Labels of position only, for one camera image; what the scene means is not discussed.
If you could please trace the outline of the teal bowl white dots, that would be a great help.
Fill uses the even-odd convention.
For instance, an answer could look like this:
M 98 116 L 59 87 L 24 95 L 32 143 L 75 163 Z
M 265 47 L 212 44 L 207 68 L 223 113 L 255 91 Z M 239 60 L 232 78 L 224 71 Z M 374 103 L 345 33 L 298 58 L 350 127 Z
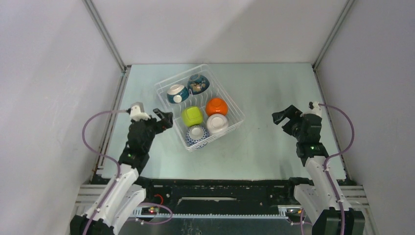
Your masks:
M 169 103 L 181 103 L 188 99 L 189 91 L 186 86 L 175 84 L 167 90 L 166 97 Z

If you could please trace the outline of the lime green square bowl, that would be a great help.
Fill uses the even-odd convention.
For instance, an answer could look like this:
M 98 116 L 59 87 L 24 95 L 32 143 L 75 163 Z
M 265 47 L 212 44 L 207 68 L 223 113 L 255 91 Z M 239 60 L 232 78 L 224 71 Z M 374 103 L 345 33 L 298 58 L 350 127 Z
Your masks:
M 181 118 L 187 127 L 199 125 L 204 121 L 202 111 L 197 106 L 190 106 L 181 113 Z

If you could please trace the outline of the dark blue floral bowl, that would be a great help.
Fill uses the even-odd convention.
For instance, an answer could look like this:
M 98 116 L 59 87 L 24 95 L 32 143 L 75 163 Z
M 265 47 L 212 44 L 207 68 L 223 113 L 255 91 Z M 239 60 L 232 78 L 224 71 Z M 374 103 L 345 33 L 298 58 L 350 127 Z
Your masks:
M 191 95 L 201 94 L 210 86 L 210 81 L 202 74 L 190 76 L 187 82 L 187 88 Z

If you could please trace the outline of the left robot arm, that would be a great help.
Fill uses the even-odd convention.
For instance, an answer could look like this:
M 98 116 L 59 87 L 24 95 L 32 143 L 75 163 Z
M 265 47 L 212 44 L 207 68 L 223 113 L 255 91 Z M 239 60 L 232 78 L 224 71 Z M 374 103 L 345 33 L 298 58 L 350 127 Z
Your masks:
M 126 144 L 118 160 L 108 158 L 115 163 L 116 173 L 87 212 L 72 218 L 72 235 L 116 235 L 140 203 L 154 200 L 155 191 L 136 181 L 149 160 L 155 136 L 173 126 L 173 113 L 156 108 L 157 117 L 152 117 L 139 104 L 124 112 L 131 119 Z

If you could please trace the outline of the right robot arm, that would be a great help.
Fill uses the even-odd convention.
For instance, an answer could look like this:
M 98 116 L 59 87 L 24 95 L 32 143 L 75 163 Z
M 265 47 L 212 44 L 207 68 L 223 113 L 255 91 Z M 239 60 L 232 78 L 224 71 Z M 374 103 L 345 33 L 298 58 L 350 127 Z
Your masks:
M 309 103 L 309 111 L 302 112 L 293 105 L 272 114 L 274 124 L 285 118 L 283 131 L 294 137 L 296 153 L 309 173 L 312 184 L 300 183 L 285 190 L 285 200 L 292 205 L 300 203 L 300 216 L 307 214 L 313 235 L 362 235 L 365 217 L 346 199 L 330 171 L 329 155 L 321 140 L 322 107 L 318 102 Z

